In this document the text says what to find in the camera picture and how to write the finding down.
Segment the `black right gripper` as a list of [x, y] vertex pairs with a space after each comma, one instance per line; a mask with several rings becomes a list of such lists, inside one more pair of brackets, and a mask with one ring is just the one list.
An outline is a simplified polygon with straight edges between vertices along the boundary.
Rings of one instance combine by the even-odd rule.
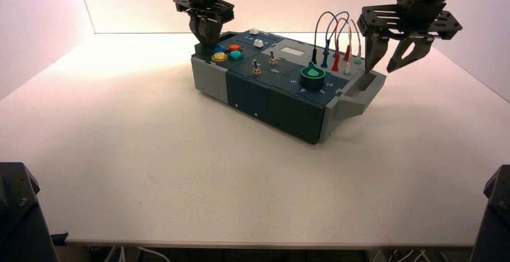
[[357, 25], [365, 38], [365, 72], [370, 72], [386, 54], [389, 39], [401, 40], [387, 65], [394, 72], [430, 51], [433, 40], [450, 40], [462, 25], [444, 10], [446, 0], [396, 0], [395, 4], [363, 7]]

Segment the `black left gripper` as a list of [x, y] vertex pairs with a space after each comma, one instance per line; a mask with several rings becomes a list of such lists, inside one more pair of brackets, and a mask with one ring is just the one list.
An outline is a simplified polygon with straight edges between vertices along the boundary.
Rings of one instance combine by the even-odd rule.
[[[189, 27], [202, 46], [213, 48], [217, 45], [223, 23], [234, 19], [234, 5], [223, 0], [173, 0], [176, 10], [186, 12], [190, 17]], [[204, 37], [201, 33], [201, 17], [207, 19]]]

